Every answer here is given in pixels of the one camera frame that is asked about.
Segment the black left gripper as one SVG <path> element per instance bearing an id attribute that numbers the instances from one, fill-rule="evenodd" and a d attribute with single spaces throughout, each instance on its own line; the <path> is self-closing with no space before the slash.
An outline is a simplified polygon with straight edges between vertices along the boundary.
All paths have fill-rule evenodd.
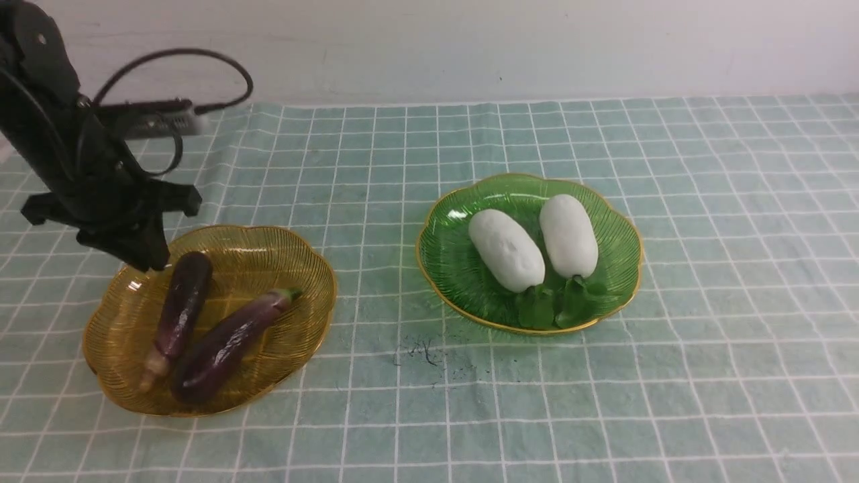
<path id="1" fill-rule="evenodd" d="M 162 271 L 170 257 L 164 215 L 197 216 L 203 200 L 193 184 L 165 180 L 180 161 L 176 155 L 168 168 L 151 172 L 134 156 L 121 156 L 105 174 L 28 196 L 21 214 L 33 225 L 55 222 L 82 230 L 85 238 L 101 241 L 102 251 L 140 272 Z"/>

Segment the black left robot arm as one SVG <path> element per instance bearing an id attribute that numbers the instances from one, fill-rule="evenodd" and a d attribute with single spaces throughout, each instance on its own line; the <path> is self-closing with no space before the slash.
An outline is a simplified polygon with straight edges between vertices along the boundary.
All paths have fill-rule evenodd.
<path id="1" fill-rule="evenodd" d="M 79 89 L 54 19 L 32 2 L 3 1 L 2 134 L 47 189 L 27 197 L 22 217 L 75 228 L 87 248 L 162 271 L 170 257 L 163 216 L 196 214 L 199 191 L 145 173 Z"/>

